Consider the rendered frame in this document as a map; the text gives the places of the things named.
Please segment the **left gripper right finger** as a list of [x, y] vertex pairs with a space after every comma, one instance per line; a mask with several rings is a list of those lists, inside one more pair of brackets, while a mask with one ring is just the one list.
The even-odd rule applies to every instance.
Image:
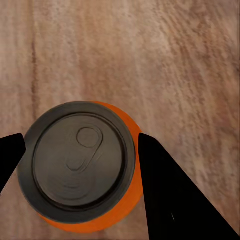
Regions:
[[149, 240], [240, 240], [240, 236], [154, 137], [139, 133]]

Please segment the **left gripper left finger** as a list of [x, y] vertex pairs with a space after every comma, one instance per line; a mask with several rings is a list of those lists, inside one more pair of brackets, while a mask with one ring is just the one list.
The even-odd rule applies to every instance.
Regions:
[[0, 138], [0, 193], [26, 152], [22, 133]]

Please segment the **can of soda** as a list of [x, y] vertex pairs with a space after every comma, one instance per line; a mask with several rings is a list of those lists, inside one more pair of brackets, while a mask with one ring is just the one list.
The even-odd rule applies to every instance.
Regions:
[[72, 233], [107, 229], [142, 195], [139, 134], [121, 109], [71, 101], [39, 117], [24, 136], [17, 165], [23, 196], [48, 223]]

